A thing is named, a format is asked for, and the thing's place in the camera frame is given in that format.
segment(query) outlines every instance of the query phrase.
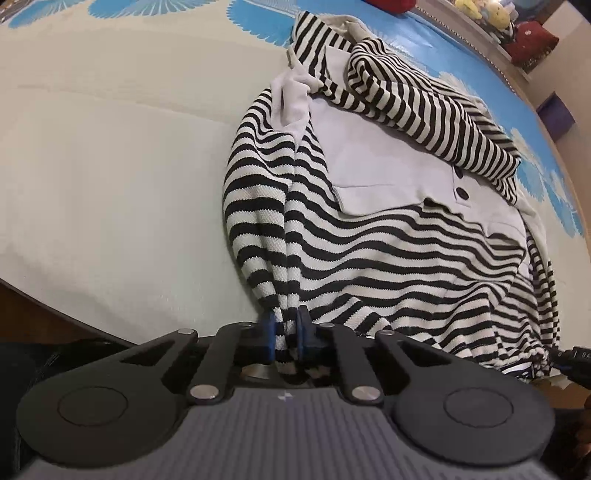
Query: red cushion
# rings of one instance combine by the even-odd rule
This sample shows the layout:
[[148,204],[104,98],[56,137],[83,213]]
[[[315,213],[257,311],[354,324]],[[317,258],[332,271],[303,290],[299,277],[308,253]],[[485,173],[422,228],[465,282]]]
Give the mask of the red cushion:
[[378,7],[391,14],[403,14],[417,6],[417,0],[365,0],[367,3]]
[[513,64],[521,64],[542,55],[547,50],[553,50],[558,44],[558,37],[547,31],[535,20],[516,25],[515,41],[504,45],[504,49],[511,55]]

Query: bed sheet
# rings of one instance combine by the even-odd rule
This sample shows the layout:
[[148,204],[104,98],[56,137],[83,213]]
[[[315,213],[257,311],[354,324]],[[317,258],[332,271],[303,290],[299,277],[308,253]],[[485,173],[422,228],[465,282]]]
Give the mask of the bed sheet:
[[[359,17],[488,104],[547,228],[563,345],[591,343],[589,254],[535,113],[456,40],[361,0],[36,0],[0,26],[0,278],[132,342],[256,319],[220,188],[238,122],[287,64],[301,10]],[[175,137],[166,119],[194,135]],[[167,155],[152,154],[163,144]]]

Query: black and white stripes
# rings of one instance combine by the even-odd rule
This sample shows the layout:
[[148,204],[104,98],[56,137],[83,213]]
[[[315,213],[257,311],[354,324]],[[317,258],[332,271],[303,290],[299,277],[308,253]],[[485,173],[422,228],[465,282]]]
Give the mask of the black and white stripes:
[[[515,204],[518,150],[472,98],[409,65],[380,38],[353,45],[338,37],[309,12],[296,19],[294,54],[323,81],[322,91],[332,102],[406,132],[442,160],[490,180]],[[347,81],[356,95],[327,78],[324,49],[331,44],[351,53]]]
[[[323,82],[320,91],[336,104],[411,131],[417,139],[433,143],[434,150],[445,144],[449,161],[464,168],[506,175],[517,167],[519,159],[510,140],[481,112],[468,113],[470,106],[463,102],[470,103],[469,99],[443,83],[429,84],[430,79],[411,70],[403,74],[404,85],[415,89],[415,98],[423,89],[437,92],[432,98],[445,107],[432,111],[455,111],[462,131],[473,131],[465,138],[478,138],[477,146],[489,145],[482,158],[473,158],[476,147],[469,147],[470,142],[442,141],[435,148],[436,134],[431,134],[431,125],[426,127],[429,122],[397,118],[394,107],[380,110],[384,102],[397,106],[398,112],[414,109],[417,102],[422,105],[411,99],[410,88],[393,89],[392,80],[387,80],[388,89],[381,80],[373,84],[363,80],[369,71],[364,66],[369,64],[367,57],[381,41],[369,38],[353,45],[311,14],[298,19],[294,36],[294,51],[300,52],[311,72],[317,66],[326,69],[323,44],[358,53],[355,59],[352,56],[349,78],[358,75],[362,83],[355,90],[372,95],[372,101],[339,90],[318,75]],[[379,98],[373,85],[384,90]],[[224,182],[223,209],[236,261],[260,304],[277,319],[277,359],[284,372],[294,373],[289,348],[294,346],[291,336],[301,304],[314,321],[342,323],[370,335],[394,328],[512,375],[530,377],[547,369],[545,348],[554,346],[559,336],[556,295],[551,269],[544,268],[531,236],[526,251],[511,238],[486,236],[479,224],[429,200],[367,216],[344,215],[328,180],[313,119],[296,145],[292,135],[271,126],[271,109],[267,89],[238,128]],[[460,127],[448,127],[446,115],[438,117],[435,130],[456,138]],[[452,150],[463,154],[454,157]],[[513,162],[512,166],[501,166],[501,160]],[[510,183],[505,185],[512,192]],[[527,259],[531,278],[519,272]]]

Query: shirt button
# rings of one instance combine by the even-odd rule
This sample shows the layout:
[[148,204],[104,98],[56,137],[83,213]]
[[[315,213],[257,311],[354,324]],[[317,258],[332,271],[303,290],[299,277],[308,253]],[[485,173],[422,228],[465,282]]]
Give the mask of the shirt button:
[[457,196],[459,196],[462,200],[467,200],[468,198],[470,198],[468,192],[464,190],[462,187],[456,188],[456,193]]

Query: yellow plush toy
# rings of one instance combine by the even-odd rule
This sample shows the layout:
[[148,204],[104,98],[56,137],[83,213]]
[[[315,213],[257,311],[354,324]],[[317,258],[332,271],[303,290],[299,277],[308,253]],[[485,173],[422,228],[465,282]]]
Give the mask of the yellow plush toy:
[[480,20],[482,15],[472,0],[456,0],[456,8],[473,20]]
[[509,12],[499,2],[488,2],[485,12],[486,21],[497,30],[504,30],[511,24]]

